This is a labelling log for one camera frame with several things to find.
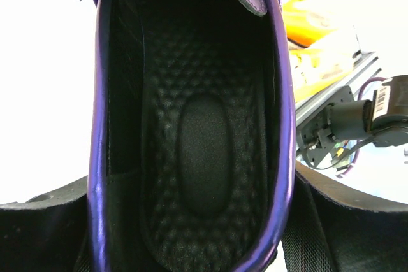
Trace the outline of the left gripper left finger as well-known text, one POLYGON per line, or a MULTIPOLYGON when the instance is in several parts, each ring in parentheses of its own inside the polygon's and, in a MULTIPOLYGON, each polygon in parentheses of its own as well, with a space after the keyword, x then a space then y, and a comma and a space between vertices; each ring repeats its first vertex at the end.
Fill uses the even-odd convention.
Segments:
POLYGON ((1 205, 1 271, 74 271, 87 235, 87 179, 1 205))

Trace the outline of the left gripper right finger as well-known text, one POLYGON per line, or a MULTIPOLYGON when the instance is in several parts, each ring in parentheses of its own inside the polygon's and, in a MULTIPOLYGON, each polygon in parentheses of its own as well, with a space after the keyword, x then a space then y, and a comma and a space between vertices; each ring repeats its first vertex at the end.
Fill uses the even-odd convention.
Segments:
POLYGON ((300 163, 279 166, 289 194, 288 271, 407 271, 407 205, 348 187, 300 163))

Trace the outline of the purple loafer shoe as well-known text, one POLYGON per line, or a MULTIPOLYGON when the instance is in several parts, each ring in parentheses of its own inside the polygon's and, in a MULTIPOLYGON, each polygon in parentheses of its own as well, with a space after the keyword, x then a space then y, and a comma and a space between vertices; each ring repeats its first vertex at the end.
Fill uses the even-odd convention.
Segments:
POLYGON ((95 0, 93 271, 264 271, 293 195, 281 0, 95 0))

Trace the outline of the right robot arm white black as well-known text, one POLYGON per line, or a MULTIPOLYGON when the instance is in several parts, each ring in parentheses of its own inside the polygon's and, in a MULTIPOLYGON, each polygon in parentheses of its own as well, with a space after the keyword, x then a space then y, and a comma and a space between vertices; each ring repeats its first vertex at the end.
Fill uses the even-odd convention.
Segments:
POLYGON ((328 109, 330 136, 337 141, 356 140, 360 147, 407 144, 407 76, 386 79, 372 100, 334 104, 328 109))

